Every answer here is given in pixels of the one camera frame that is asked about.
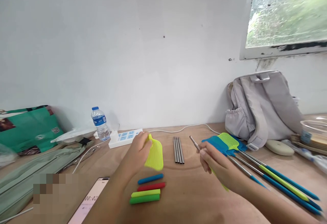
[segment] phone screen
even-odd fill
[[[100,193],[105,188],[109,179],[110,177],[103,177],[97,179],[89,193],[83,199],[83,202],[79,205],[78,209],[75,211],[74,215],[69,220],[68,224],[82,224],[88,212],[99,197]]]

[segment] backpack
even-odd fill
[[[267,140],[301,134],[303,115],[281,72],[262,71],[238,77],[228,84],[227,93],[232,108],[226,111],[225,128],[248,141],[250,150],[258,150]]]

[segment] water bottle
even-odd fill
[[[106,141],[110,138],[110,131],[107,126],[106,116],[103,111],[99,110],[99,107],[92,107],[91,117],[93,123],[98,131],[98,136],[101,141]]]

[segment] wall stain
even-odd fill
[[[274,45],[270,48],[277,48],[279,51],[290,51],[297,50],[302,48],[310,48],[310,47],[327,47],[327,41],[325,42],[309,42],[309,43],[298,43],[298,44],[289,44],[289,45]]]
[[[277,58],[268,58],[263,60],[257,60],[258,64],[256,65],[255,71],[266,71],[270,70],[274,63],[277,61]]]

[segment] white cable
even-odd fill
[[[78,161],[78,164],[76,165],[76,167],[75,167],[75,169],[74,169],[74,171],[73,171],[73,173],[75,173],[75,171],[76,171],[76,169],[77,169],[77,167],[79,166],[79,164],[82,162],[82,159],[84,158],[84,156],[92,149],[92,148],[94,148],[94,147],[96,147],[96,146],[98,146],[98,145],[100,145],[101,143],[104,143],[105,141],[103,141],[103,142],[100,142],[100,143],[98,143],[98,144],[96,144],[96,145],[94,145],[94,146],[91,146],[87,151],[86,151],[86,153],[84,153],[83,154],[83,156],[81,157],[81,159]]]
[[[187,127],[192,127],[192,126],[198,126],[198,125],[206,125],[212,132],[215,132],[216,134],[220,134],[216,131],[214,131],[212,128],[209,127],[209,125],[207,124],[196,124],[196,125],[188,125],[188,126],[185,126],[183,129],[187,128]],[[149,131],[149,132],[166,132],[166,133],[178,133],[178,132],[181,132],[183,129],[179,130],[179,131],[165,131],[165,130],[152,130],[152,131]]]
[[[21,214],[24,214],[24,213],[26,213],[27,211],[30,211],[30,210],[32,210],[32,209],[33,209],[33,207],[32,207],[32,208],[30,208],[30,209],[24,210],[23,212],[20,212],[20,213],[19,213],[19,214],[17,214],[17,215],[14,215],[14,216],[12,216],[12,217],[9,217],[9,218],[7,218],[7,219],[5,219],[5,220],[3,220],[3,221],[0,221],[0,223],[4,223],[4,222],[7,222],[7,221],[9,221],[9,220],[11,220],[11,219],[13,219],[13,218],[15,218],[15,217],[17,217],[17,216],[21,215]]]

